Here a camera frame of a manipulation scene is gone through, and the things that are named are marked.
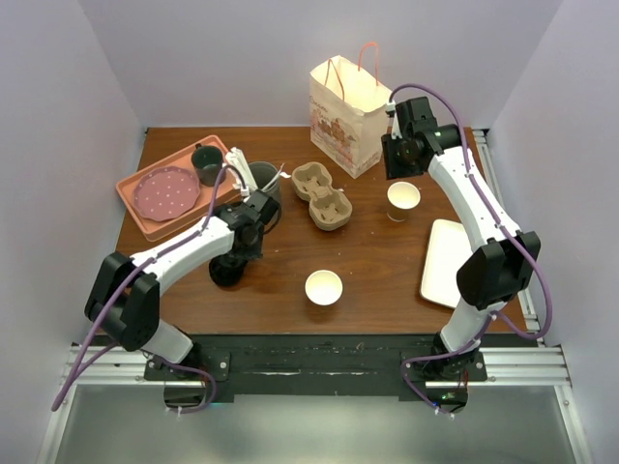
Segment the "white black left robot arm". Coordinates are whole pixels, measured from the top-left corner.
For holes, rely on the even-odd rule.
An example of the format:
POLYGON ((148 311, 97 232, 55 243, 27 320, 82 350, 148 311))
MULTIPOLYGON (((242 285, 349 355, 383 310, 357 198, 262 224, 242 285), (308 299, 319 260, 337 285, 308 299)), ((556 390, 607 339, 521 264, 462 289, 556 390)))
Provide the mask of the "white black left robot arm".
POLYGON ((268 224, 280 219, 280 204, 260 192, 210 216, 167 242, 103 260, 84 312, 93 330, 102 330, 128 352, 144 351, 166 361, 179 379, 199 370, 196 343, 161 318, 161 297, 179 279, 207 264, 211 280, 230 287, 251 260, 262 257, 268 224))

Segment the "brown paper coffee cup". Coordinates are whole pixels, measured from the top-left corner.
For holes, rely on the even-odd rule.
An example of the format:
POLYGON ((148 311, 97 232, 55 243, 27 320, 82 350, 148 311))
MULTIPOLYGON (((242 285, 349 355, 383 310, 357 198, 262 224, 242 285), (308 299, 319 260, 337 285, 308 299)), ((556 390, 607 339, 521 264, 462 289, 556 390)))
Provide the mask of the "brown paper coffee cup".
POLYGON ((406 221, 421 201, 420 191, 407 182, 396 182, 388 188, 388 218, 395 222, 406 221))

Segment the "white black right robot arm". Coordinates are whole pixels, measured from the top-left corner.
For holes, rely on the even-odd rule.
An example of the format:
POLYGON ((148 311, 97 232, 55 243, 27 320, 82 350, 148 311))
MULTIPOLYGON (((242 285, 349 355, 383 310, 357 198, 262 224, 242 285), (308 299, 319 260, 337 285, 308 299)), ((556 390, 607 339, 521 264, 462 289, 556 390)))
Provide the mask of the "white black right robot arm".
POLYGON ((543 274, 537 263, 541 241, 534 232, 522 232, 500 206, 469 154, 463 129, 450 125, 411 134, 395 129, 382 142, 388 176, 429 174, 448 197, 471 247, 457 271, 456 309, 435 338, 437 351, 423 358, 437 377, 451 380, 490 323, 506 317, 504 306, 532 276, 543 274))

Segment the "cream paper takeout bag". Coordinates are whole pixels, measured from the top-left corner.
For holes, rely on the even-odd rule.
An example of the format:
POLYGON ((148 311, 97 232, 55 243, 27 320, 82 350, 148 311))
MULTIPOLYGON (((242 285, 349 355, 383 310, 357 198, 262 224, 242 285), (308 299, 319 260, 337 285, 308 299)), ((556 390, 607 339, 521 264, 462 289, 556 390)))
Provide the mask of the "cream paper takeout bag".
POLYGON ((391 95, 379 76, 379 54, 372 72, 363 57, 337 55, 309 73, 310 141, 354 179, 380 161, 391 95))

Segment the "black plastic cup lid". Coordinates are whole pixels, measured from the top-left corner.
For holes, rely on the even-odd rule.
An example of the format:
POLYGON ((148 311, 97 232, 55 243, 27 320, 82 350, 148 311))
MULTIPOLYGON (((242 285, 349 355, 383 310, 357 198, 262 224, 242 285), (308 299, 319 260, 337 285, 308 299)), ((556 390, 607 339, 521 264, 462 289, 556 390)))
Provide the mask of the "black plastic cup lid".
POLYGON ((247 264, 248 261, 244 259, 217 256, 209 262, 209 275, 219 287, 231 287, 241 280, 247 264))

